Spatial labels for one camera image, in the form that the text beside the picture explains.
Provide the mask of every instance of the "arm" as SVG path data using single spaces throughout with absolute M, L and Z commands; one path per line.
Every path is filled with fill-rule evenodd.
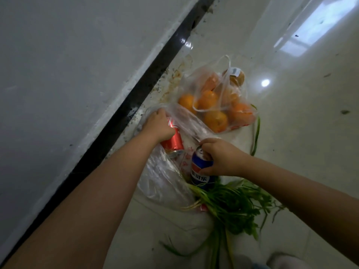
M 254 158 L 224 140 L 206 139 L 200 144 L 214 160 L 203 174 L 248 179 L 359 265 L 359 199 Z
M 4 268 L 102 268 L 151 151 L 173 135 L 164 110 L 153 113 L 142 131 L 81 182 Z

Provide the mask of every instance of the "white wall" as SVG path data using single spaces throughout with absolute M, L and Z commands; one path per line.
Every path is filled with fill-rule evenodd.
M 0 0 L 0 260 L 197 0 Z

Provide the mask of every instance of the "blue soda can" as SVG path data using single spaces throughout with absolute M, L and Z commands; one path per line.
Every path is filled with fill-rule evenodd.
M 208 176 L 199 174 L 201 169 L 211 167 L 213 165 L 213 160 L 206 160 L 203 155 L 202 147 L 197 147 L 196 151 L 192 155 L 192 165 L 191 165 L 191 178 L 192 183 L 201 189 L 209 190 L 214 186 L 218 176 Z

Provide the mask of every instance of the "red packaging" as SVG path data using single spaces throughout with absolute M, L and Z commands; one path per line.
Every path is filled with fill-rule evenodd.
M 167 119 L 168 125 L 170 127 L 173 127 L 176 130 L 176 133 L 171 139 L 161 142 L 161 145 L 163 146 L 170 158 L 175 158 L 179 154 L 181 154 L 185 148 L 183 147 L 183 142 L 178 126 L 174 123 L 171 117 L 168 117 Z

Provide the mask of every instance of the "clear plastic bag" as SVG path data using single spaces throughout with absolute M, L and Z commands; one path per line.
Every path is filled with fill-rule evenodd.
M 228 66 L 218 73 L 215 67 L 224 57 L 228 59 Z M 243 71 L 231 67 L 227 55 L 222 58 L 196 69 L 189 76 L 183 76 L 176 98 L 214 133 L 248 126 L 257 117 L 257 110 L 246 99 Z
M 146 110 L 135 135 L 141 131 L 148 116 L 159 108 L 164 108 L 168 117 L 176 122 L 185 151 L 178 158 L 170 159 L 162 145 L 158 144 L 150 154 L 137 187 L 155 203 L 172 209 L 180 209 L 195 201 L 191 190 L 186 185 L 190 174 L 192 153 L 199 141 L 216 136 L 198 117 L 177 103 L 159 104 Z

